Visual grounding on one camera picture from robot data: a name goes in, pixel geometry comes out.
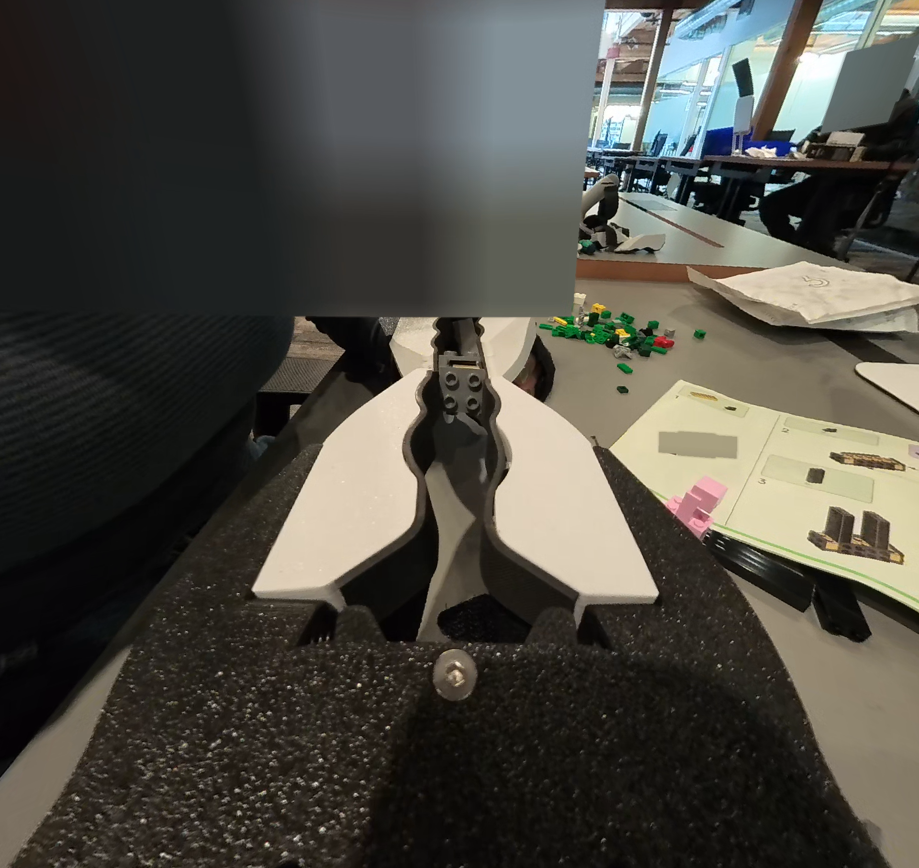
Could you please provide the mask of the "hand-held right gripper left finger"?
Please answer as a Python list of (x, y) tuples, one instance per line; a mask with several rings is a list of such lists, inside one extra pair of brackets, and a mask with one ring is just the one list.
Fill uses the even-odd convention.
[(438, 532), (426, 485), (435, 375), (415, 370), (325, 440), (252, 586), (336, 609), (424, 608)]

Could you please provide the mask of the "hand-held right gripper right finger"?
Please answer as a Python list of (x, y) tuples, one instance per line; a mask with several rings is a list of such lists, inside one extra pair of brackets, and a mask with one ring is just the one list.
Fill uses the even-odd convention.
[(659, 590), (588, 438), (491, 382), (485, 585), (506, 609), (653, 604)]

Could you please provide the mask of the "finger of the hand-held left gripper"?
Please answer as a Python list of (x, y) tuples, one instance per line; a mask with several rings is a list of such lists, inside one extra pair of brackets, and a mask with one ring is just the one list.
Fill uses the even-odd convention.
[(438, 319), (436, 317), (401, 317), (392, 337), (390, 351), (401, 377), (416, 370), (430, 372), (437, 368)]
[(510, 383), (521, 371), (538, 369), (533, 354), (537, 323), (528, 317), (482, 317), (478, 321), (482, 355), (489, 384)]

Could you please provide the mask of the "dark grey square brick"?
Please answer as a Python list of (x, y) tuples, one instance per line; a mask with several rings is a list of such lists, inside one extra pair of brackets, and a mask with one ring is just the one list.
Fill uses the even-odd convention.
[(445, 350), (437, 355), (436, 372), (445, 419), (483, 438), (486, 475), (493, 477), (500, 453), (493, 424), (497, 403), (484, 359), (475, 351)]

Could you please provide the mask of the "blue desk partition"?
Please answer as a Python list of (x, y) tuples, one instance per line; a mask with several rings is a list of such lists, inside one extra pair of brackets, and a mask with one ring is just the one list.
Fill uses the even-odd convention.
[[(742, 138), (741, 149), (742, 151), (768, 149), (772, 150), (776, 157), (786, 157), (792, 149), (797, 147), (797, 144), (784, 135), (783, 132), (779, 132), (777, 139), (771, 137), (764, 141), (753, 141), (751, 140), (751, 135), (747, 134)], [(700, 149), (695, 152), (695, 156), (697, 158), (727, 157), (735, 153), (732, 128), (725, 127), (707, 130)]]

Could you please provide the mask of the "brown wooden desk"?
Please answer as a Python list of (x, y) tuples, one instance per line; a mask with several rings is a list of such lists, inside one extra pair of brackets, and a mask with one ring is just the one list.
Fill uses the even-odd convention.
[(844, 161), (814, 158), (756, 158), (743, 154), (706, 155), (702, 164), (707, 166), (711, 176), (720, 176), (727, 181), (727, 190), (723, 193), (715, 215), (722, 220), (733, 220), (741, 213), (738, 204), (741, 196), (741, 185), (746, 183), (769, 184), (775, 174), (803, 173), (817, 176), (823, 184), (838, 184), (847, 181), (868, 182), (872, 187), (884, 187), (907, 175), (917, 166), (916, 160), (896, 161)]

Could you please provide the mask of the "pile of small green bricks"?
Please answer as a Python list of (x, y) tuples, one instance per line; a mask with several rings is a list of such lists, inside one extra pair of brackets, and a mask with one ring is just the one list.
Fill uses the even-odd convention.
[(626, 376), (635, 372), (636, 360), (665, 356), (675, 347), (674, 329), (653, 319), (641, 325), (629, 312), (614, 314), (600, 302), (590, 303), (580, 292), (572, 296), (568, 314), (538, 321), (537, 329), (551, 338), (605, 349), (614, 358), (615, 369)]

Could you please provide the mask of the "pink brick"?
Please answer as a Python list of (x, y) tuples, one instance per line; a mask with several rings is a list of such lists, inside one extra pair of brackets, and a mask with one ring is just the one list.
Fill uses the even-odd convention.
[(708, 477), (701, 477), (683, 496), (672, 496), (665, 508), (698, 539), (705, 540), (712, 515), (727, 493), (728, 487)]

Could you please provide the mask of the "black brick assembly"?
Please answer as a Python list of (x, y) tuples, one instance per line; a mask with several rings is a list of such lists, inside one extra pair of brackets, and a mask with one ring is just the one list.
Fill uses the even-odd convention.
[(794, 609), (814, 609), (823, 631), (856, 644), (871, 637), (856, 595), (844, 578), (791, 563), (715, 530), (702, 541), (729, 572)]

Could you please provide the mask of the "row of black office desks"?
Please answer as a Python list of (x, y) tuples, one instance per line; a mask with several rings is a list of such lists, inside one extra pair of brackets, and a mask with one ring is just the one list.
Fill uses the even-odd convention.
[(663, 140), (655, 138), (649, 152), (589, 147), (585, 181), (599, 181), (613, 174), (624, 192), (645, 191), (687, 204), (695, 181), (708, 174), (711, 163), (706, 158), (664, 155), (663, 146)]

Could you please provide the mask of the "pale green instruction booklet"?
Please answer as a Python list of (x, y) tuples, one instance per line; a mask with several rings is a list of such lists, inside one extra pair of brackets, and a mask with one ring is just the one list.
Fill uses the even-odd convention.
[(918, 610), (917, 444), (678, 381), (611, 450), (662, 501), (724, 486), (712, 530)]

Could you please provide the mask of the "white paper bag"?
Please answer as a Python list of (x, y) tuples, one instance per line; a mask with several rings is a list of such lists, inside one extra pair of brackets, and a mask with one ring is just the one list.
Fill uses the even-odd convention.
[(689, 280), (775, 327), (867, 334), (915, 334), (918, 288), (878, 273), (798, 262), (714, 279), (692, 268)]

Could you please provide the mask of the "white sign stand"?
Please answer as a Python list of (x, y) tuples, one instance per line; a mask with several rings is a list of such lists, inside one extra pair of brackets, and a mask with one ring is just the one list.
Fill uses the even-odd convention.
[(742, 58), (732, 65), (732, 73), (738, 89), (732, 121), (731, 154), (739, 157), (743, 153), (744, 139), (752, 130), (754, 92), (750, 61)]

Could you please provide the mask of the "white flat card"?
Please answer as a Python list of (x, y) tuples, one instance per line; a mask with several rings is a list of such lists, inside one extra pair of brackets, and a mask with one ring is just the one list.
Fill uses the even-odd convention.
[(883, 393), (909, 407), (913, 412), (918, 412), (918, 364), (862, 361), (856, 365), (855, 372)]

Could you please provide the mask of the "white partition panel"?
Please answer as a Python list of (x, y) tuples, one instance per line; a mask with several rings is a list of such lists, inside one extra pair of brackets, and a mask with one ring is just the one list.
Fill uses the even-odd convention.
[(821, 129), (824, 133), (885, 124), (913, 68), (918, 33), (848, 53)]

